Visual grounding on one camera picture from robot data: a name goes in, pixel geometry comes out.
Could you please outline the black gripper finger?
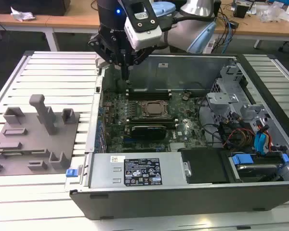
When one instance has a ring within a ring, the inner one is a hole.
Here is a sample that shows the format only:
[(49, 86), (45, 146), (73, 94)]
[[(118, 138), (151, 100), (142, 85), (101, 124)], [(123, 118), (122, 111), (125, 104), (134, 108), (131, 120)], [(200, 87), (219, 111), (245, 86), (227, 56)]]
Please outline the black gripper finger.
[(126, 63), (124, 54), (119, 47), (119, 38), (116, 35), (103, 38), (101, 34), (91, 36), (88, 45), (107, 63), (117, 66), (121, 70), (121, 78), (126, 80)]
[(148, 48), (140, 49), (139, 51), (136, 51), (132, 49), (131, 47), (128, 47), (126, 49), (126, 80), (129, 79), (130, 69), (132, 69), (134, 65), (139, 65), (154, 50), (155, 50), (155, 47), (148, 47)]

